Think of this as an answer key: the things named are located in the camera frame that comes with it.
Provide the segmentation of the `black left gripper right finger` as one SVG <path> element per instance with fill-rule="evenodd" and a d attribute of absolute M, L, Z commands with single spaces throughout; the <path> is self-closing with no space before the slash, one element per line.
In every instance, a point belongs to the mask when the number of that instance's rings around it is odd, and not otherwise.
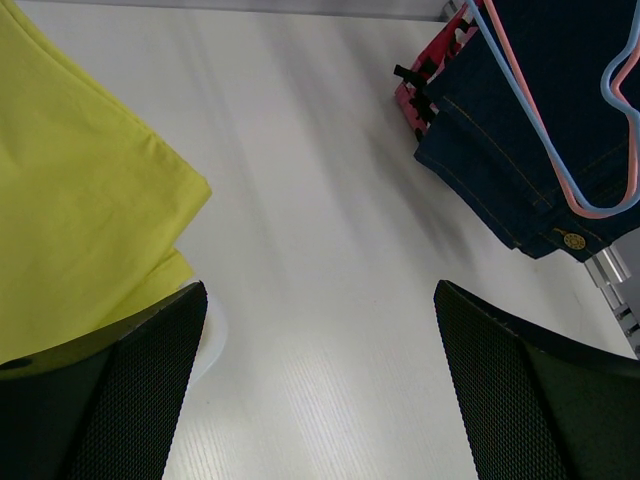
<path fill-rule="evenodd" d="M 636 479 L 639 362 L 505 312 L 448 280 L 434 305 L 481 479 Z"/>

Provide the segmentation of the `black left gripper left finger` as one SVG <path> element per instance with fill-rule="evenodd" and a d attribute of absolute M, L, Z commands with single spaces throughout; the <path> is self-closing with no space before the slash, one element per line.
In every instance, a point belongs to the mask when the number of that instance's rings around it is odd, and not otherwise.
<path fill-rule="evenodd" d="M 207 313 L 194 282 L 1 366 L 4 479 L 160 479 Z"/>

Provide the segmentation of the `lime green trousers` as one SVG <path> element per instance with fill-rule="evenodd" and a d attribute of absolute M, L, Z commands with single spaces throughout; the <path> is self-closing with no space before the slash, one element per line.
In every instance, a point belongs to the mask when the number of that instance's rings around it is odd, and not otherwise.
<path fill-rule="evenodd" d="M 1 5 L 1 358 L 135 314 L 193 276 L 175 248 L 206 179 Z"/>

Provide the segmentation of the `dark blue denim trousers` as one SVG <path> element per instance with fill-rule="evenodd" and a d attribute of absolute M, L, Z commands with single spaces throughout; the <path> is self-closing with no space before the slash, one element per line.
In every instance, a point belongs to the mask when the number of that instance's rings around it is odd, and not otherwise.
<path fill-rule="evenodd" d="M 499 1 L 496 10 L 550 139 L 586 199 L 621 201 L 628 123 L 600 92 L 625 45 L 635 3 Z M 586 261 L 639 225 L 630 209 L 590 220 L 569 208 L 552 164 L 485 39 L 486 62 L 441 98 L 416 159 L 451 187 L 511 249 Z"/>

